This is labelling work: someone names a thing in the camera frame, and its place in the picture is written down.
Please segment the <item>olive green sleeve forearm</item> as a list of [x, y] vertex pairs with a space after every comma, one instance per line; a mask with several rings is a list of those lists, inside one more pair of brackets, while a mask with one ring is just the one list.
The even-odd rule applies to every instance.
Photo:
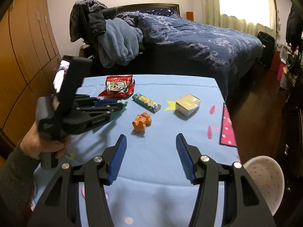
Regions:
[[34, 171], [39, 164], [17, 146], [1, 168], [1, 210], [10, 219], [24, 221], [30, 212]]

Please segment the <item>person left hand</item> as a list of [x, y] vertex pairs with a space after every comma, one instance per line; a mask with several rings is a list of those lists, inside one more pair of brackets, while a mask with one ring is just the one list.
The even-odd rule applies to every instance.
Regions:
[[59, 141], [42, 139], [37, 131], [37, 123], [35, 121], [20, 142], [19, 147], [25, 155], [36, 160], [40, 160], [41, 154], [46, 152], [55, 153], [55, 158], [59, 159], [66, 155], [70, 143], [70, 135]]

